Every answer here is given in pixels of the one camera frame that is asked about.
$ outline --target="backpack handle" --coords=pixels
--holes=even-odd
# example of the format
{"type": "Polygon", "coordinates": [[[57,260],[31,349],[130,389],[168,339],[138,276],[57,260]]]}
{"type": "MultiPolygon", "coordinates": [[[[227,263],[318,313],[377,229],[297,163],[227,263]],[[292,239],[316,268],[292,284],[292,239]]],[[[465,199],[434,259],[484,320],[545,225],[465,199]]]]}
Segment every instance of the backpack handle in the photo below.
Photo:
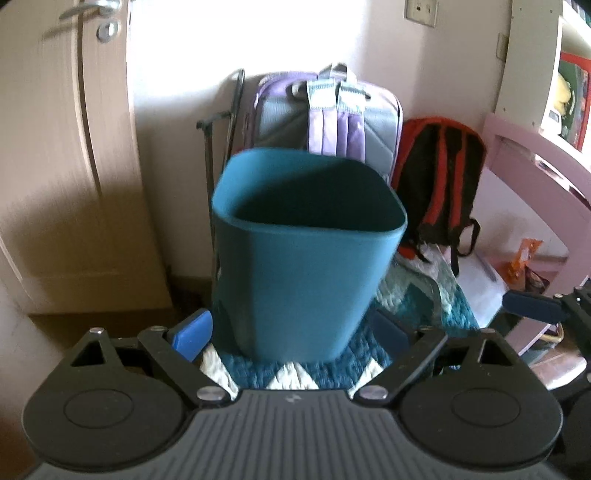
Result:
{"type": "Polygon", "coordinates": [[[332,78],[344,78],[349,83],[357,83],[357,75],[351,71],[346,63],[331,63],[323,68],[318,74],[319,80],[332,78]]]}

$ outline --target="white wall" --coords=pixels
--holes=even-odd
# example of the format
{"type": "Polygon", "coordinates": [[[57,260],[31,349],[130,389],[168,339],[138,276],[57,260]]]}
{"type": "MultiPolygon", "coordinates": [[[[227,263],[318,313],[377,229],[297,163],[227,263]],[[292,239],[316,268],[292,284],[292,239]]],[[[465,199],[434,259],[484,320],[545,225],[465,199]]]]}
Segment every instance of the white wall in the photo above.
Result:
{"type": "MultiPolygon", "coordinates": [[[[435,29],[404,0],[136,0],[131,25],[138,142],[166,262],[210,274],[203,141],[195,121],[228,107],[224,80],[346,61],[387,87],[406,117],[443,115],[480,129],[494,109],[511,0],[441,0],[435,29]]],[[[219,138],[223,139],[223,127],[219,138]]]]}

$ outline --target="blue trash bin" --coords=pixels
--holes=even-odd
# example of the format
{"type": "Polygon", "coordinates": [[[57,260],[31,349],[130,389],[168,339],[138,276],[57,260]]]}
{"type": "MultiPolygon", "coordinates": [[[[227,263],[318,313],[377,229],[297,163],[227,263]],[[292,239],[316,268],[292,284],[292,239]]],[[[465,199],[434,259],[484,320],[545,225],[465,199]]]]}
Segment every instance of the blue trash bin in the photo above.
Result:
{"type": "Polygon", "coordinates": [[[251,358],[280,362],[342,353],[407,224],[370,167],[282,148],[234,156],[212,211],[216,297],[236,343],[251,358]]]}

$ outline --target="door panel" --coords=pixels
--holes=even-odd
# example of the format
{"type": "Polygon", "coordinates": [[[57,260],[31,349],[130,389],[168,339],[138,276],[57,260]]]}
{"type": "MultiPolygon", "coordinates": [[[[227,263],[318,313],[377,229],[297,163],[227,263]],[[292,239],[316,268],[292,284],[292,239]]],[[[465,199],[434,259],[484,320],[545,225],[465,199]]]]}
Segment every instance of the door panel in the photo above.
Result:
{"type": "Polygon", "coordinates": [[[168,307],[129,104],[128,2],[59,22],[76,3],[0,11],[0,278],[27,313],[168,307]],[[105,21],[119,34],[100,43],[105,21]]]}

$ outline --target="gray back panel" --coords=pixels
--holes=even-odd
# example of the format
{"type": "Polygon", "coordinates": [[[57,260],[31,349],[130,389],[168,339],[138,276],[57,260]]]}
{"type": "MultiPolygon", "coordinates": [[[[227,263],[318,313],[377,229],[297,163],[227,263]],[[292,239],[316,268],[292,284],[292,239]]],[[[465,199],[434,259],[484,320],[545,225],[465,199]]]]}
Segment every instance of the gray back panel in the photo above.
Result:
{"type": "Polygon", "coordinates": [[[197,414],[179,441],[142,465],[112,473],[40,465],[30,480],[559,480],[547,465],[472,472],[424,453],[381,408],[344,391],[244,391],[197,414]]]}

